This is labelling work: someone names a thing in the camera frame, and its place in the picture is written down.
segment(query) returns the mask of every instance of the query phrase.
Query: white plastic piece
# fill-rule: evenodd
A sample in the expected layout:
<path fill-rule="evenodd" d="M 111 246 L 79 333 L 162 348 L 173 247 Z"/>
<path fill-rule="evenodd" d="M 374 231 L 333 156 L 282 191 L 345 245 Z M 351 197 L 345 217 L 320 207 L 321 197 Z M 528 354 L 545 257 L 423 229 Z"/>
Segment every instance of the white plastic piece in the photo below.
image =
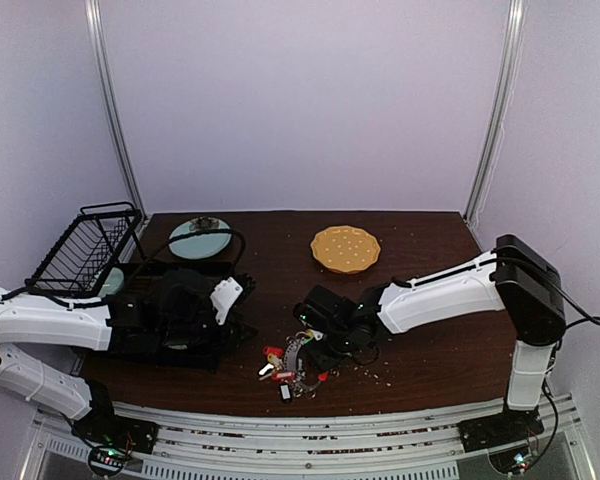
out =
<path fill-rule="evenodd" d="M 507 393 L 507 405 L 511 410 L 528 411 L 536 408 L 554 346 L 533 347 L 516 341 Z"/>
<path fill-rule="evenodd" d="M 0 345 L 0 386 L 79 420 L 91 410 L 91 390 L 82 378 L 65 375 L 15 345 Z"/>
<path fill-rule="evenodd" d="M 273 365 L 271 365 L 270 363 L 267 363 L 264 367 L 262 367 L 259 371 L 258 371 L 258 375 L 262 376 L 262 375 L 266 375 L 267 373 L 269 373 L 271 370 L 273 370 Z"/>
<path fill-rule="evenodd" d="M 483 253 L 475 259 L 442 272 L 410 281 L 411 288 L 389 285 L 380 297 L 378 317 L 393 334 L 426 323 L 472 312 L 503 310 L 495 283 L 489 278 L 496 264 L 476 265 L 495 259 Z"/>
<path fill-rule="evenodd" d="M 291 395 L 291 387 L 289 387 L 289 385 L 287 385 L 286 383 L 281 383 L 279 389 L 280 389 L 280 396 L 282 398 L 282 401 L 290 402 L 291 399 L 293 398 Z"/>
<path fill-rule="evenodd" d="M 317 341 L 320 341 L 324 338 L 324 333 L 319 332 L 318 330 L 310 328 L 309 331 L 311 332 L 311 335 L 313 335 L 313 338 L 315 338 Z"/>
<path fill-rule="evenodd" d="M 216 321 L 218 325 L 224 325 L 229 315 L 229 310 L 242 294 L 242 286 L 233 278 L 222 280 L 211 293 L 211 303 L 216 309 Z"/>
<path fill-rule="evenodd" d="M 7 291 L 0 288 L 0 296 L 5 293 Z M 47 343 L 107 350 L 111 340 L 111 327 L 107 326 L 107 319 L 111 317 L 109 307 L 75 309 L 79 303 L 99 300 L 71 299 L 73 309 L 28 294 L 0 302 L 0 344 Z"/>

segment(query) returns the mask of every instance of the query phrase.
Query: black cable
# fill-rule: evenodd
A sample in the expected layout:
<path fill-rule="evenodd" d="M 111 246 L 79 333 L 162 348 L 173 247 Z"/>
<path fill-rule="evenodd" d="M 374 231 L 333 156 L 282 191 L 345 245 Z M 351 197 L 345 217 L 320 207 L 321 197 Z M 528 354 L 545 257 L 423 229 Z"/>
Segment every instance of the black cable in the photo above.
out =
<path fill-rule="evenodd" d="M 498 465 L 494 464 L 494 460 L 498 459 Z M 501 475 L 504 475 L 505 472 L 506 473 L 513 473 L 513 467 L 517 467 L 518 466 L 518 462 L 516 462 L 515 460 L 513 462 L 511 462 L 509 465 L 507 465 L 506 467 L 502 465 L 502 459 L 497 456 L 497 455 L 489 455 L 489 463 L 491 464 L 491 467 L 498 472 Z"/>
<path fill-rule="evenodd" d="M 15 290 L 11 290 L 10 292 L 2 295 L 2 300 L 11 300 L 13 297 L 17 297 L 21 293 L 26 293 L 27 287 L 16 288 Z"/>
<path fill-rule="evenodd" d="M 544 393 L 544 396 L 547 397 L 547 400 L 549 400 L 549 403 L 551 404 L 551 408 L 553 409 L 553 414 L 555 416 L 555 423 L 553 425 L 553 431 L 551 432 L 549 441 L 542 449 L 542 452 L 540 452 L 540 454 L 533 461 L 533 463 L 527 467 L 527 469 L 525 470 L 525 473 L 528 472 L 529 470 L 531 470 L 533 467 L 535 467 L 538 464 L 538 462 L 542 459 L 542 457 L 544 457 L 544 455 L 547 453 L 547 450 L 549 450 L 549 447 L 553 443 L 553 440 L 556 438 L 556 434 L 558 433 L 558 423 L 560 423 L 560 416 L 558 415 L 558 407 L 556 407 L 556 402 L 553 399 L 553 394 L 549 391 L 549 387 L 547 386 L 546 381 L 542 384 L 542 393 Z"/>
<path fill-rule="evenodd" d="M 411 282 L 408 282 L 406 280 L 401 280 L 398 277 L 391 277 L 391 281 L 393 283 L 395 283 L 396 285 L 398 285 L 400 288 L 413 288 L 413 285 L 411 285 Z"/>
<path fill-rule="evenodd" d="M 80 435 L 80 432 L 78 432 L 75 428 L 75 426 L 73 425 L 73 422 L 69 419 L 69 417 L 67 417 L 64 413 L 59 412 L 60 415 L 62 415 L 62 418 L 64 418 L 64 421 L 67 422 L 67 424 L 69 425 L 69 428 L 71 428 L 71 433 L 78 437 L 80 440 L 82 440 L 82 443 L 84 443 L 87 447 L 89 448 L 95 448 L 95 446 L 86 438 L 84 438 L 82 435 Z"/>
<path fill-rule="evenodd" d="M 586 323 L 586 322 L 590 322 L 590 320 L 588 318 L 581 318 L 580 320 L 576 320 L 575 322 L 570 323 L 569 325 L 567 325 L 566 330 L 569 330 L 570 328 L 573 328 L 577 325 L 580 325 L 582 323 Z"/>

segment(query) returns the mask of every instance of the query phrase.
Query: light blue plate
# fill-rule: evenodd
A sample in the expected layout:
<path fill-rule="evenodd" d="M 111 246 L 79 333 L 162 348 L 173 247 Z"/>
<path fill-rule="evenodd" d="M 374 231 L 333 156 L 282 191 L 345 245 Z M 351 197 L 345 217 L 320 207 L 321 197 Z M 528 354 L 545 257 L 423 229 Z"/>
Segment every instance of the light blue plate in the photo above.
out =
<path fill-rule="evenodd" d="M 100 273 L 98 273 L 95 277 L 93 277 L 93 280 L 91 280 L 91 283 L 89 284 L 89 288 L 93 288 L 93 286 L 98 281 L 98 277 L 100 277 Z M 120 290 L 120 288 L 122 287 L 123 283 L 124 283 L 124 273 L 122 273 L 122 270 L 120 270 L 119 268 L 113 267 L 111 269 L 111 271 L 109 272 L 107 279 L 102 284 L 102 287 L 100 288 L 100 292 L 98 293 L 98 296 L 100 298 L 104 298 L 107 295 L 113 295 L 113 294 L 117 293 L 118 290 Z"/>
<path fill-rule="evenodd" d="M 229 228 L 222 220 L 218 219 L 218 228 Z M 191 221 L 184 222 L 178 228 L 176 228 L 169 238 L 176 237 L 178 235 L 184 235 L 195 230 L 191 229 Z M 179 240 L 169 245 L 171 253 L 174 255 L 185 258 L 187 260 L 200 260 L 201 258 L 209 258 L 220 253 L 224 247 L 229 245 L 231 241 L 231 235 L 228 233 L 216 233 L 209 235 L 200 235 L 199 237 L 191 237 L 185 240 Z"/>

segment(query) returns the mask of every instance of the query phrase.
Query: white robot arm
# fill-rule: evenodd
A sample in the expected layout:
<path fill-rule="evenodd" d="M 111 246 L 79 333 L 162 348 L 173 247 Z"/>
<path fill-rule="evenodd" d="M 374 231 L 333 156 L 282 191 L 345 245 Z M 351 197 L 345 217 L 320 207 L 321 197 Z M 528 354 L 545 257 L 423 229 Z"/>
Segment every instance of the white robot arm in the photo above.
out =
<path fill-rule="evenodd" d="M 486 252 L 455 268 L 414 278 L 407 282 L 408 286 L 391 283 L 378 302 L 378 318 L 389 332 L 400 334 L 468 313 L 504 310 L 492 280 L 496 260 L 496 253 Z M 516 341 L 507 392 L 511 410 L 528 411 L 538 405 L 556 342 L 532 346 Z"/>
<path fill-rule="evenodd" d="M 219 282 L 210 295 L 218 325 L 224 325 L 229 311 L 243 292 L 233 278 Z M 106 305 L 80 309 L 81 304 L 101 302 L 100 298 L 65 299 L 60 306 L 37 295 L 21 294 L 1 300 L 8 292 L 0 288 L 0 385 L 66 415 L 83 418 L 90 410 L 91 392 L 81 378 L 65 375 L 12 344 L 39 343 L 108 351 L 112 314 Z"/>
<path fill-rule="evenodd" d="M 358 302 L 318 285 L 296 305 L 294 315 L 322 334 L 306 350 L 310 363 L 325 372 L 365 348 L 376 348 L 391 335 L 473 312 L 506 309 L 518 338 L 505 401 L 506 422 L 498 416 L 493 424 L 511 429 L 518 422 L 520 432 L 513 437 L 522 439 L 530 422 L 539 421 L 542 386 L 566 329 L 559 291 L 558 271 L 517 237 L 505 235 L 494 250 L 469 262 L 409 281 L 393 279 L 366 290 Z M 488 423 L 481 419 L 479 427 L 467 427 L 471 445 L 466 449 L 484 448 L 494 441 L 485 438 Z M 534 431 L 541 429 L 533 426 Z"/>

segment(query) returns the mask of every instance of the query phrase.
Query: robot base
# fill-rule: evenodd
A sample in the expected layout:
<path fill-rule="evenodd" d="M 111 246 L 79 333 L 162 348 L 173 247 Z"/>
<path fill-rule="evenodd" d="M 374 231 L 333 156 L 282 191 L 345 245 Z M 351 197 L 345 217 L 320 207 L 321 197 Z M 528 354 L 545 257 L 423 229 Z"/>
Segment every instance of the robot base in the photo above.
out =
<path fill-rule="evenodd" d="M 87 382 L 92 395 L 92 410 L 73 423 L 72 433 L 95 445 L 107 445 L 121 452 L 151 454 L 158 436 L 158 425 L 116 415 L 109 393 L 98 382 Z"/>
<path fill-rule="evenodd" d="M 508 410 L 458 424 L 465 452 L 494 448 L 529 438 L 529 432 L 544 432 L 538 408 L 531 412 Z"/>

